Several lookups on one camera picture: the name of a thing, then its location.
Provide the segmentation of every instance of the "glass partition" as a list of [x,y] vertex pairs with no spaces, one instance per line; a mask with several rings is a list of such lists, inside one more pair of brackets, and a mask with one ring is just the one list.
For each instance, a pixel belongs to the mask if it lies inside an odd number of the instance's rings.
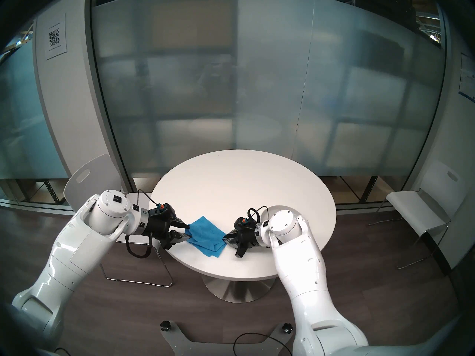
[[0,199],[62,204],[68,176],[41,108],[31,36],[14,39],[0,63]]
[[115,0],[93,8],[92,29],[134,179],[239,148],[343,176],[326,179],[337,189],[352,191],[349,176],[401,189],[377,176],[410,173],[444,71],[432,39],[332,0]]

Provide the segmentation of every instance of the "black knob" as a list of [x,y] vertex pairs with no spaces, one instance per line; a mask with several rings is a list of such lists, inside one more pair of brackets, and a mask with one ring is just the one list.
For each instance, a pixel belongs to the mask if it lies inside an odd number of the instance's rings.
[[171,329],[171,324],[169,321],[164,320],[160,324],[160,329],[163,330],[164,332],[168,332]]
[[284,333],[287,333],[287,334],[292,333],[293,329],[294,329],[294,327],[290,323],[285,323],[282,326],[282,330],[284,331]]

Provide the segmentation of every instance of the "white wall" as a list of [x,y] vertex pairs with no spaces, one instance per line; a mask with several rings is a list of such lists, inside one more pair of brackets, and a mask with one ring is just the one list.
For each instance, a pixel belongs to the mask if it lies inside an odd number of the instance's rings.
[[[46,60],[48,22],[64,14],[68,51]],[[101,154],[112,156],[101,130],[97,104],[94,106],[96,94],[86,74],[90,66],[85,22],[85,0],[57,0],[39,14],[34,33],[38,92],[69,175]]]
[[440,250],[454,268],[475,243],[475,103],[458,93],[460,83],[461,53],[472,56],[460,34],[449,23],[450,42],[441,102],[437,113],[442,118],[427,158],[413,189],[433,160],[438,159],[455,170],[471,189],[455,214],[440,244]]

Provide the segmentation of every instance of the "paper sign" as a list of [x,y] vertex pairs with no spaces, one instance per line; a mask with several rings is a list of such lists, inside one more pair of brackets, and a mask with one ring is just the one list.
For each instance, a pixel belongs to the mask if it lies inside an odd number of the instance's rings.
[[475,61],[462,53],[459,94],[475,102]]
[[45,34],[46,60],[68,51],[66,49],[65,17],[66,14],[63,14],[48,22]]

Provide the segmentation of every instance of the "floor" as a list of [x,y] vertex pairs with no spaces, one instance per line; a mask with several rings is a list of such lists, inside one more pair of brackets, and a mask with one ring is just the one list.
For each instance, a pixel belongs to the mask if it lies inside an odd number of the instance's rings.
[[[448,277],[428,259],[405,270],[396,264],[417,235],[404,221],[367,227],[396,212],[338,215],[322,250],[335,307],[356,324],[370,345],[410,345],[426,340],[458,313]],[[31,286],[68,217],[0,208],[3,299]],[[415,246],[424,255],[424,246]],[[143,247],[133,248],[142,252]],[[276,281],[263,298],[231,304],[214,297],[201,276],[161,251],[175,284],[154,288],[105,280],[97,268],[65,311],[60,346],[72,356],[172,356],[159,324],[173,320],[192,341],[233,342],[244,332],[269,334],[277,323],[294,322],[290,300]],[[136,259],[116,243],[103,260],[110,276],[166,282],[159,260]],[[259,342],[249,337],[243,342]]]

